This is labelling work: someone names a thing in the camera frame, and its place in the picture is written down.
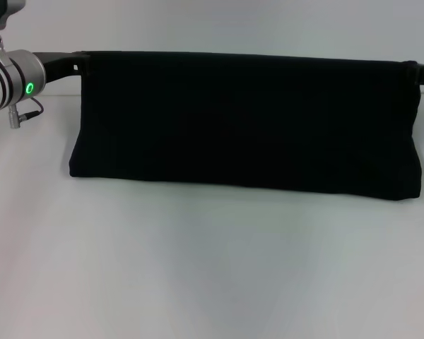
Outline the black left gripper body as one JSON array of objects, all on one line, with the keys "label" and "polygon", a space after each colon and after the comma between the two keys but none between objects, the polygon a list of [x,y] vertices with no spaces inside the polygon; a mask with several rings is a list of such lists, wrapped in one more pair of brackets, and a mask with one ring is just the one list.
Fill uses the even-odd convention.
[{"label": "black left gripper body", "polygon": [[67,78],[72,75],[72,53],[34,52],[42,62],[46,74],[46,84]]}]

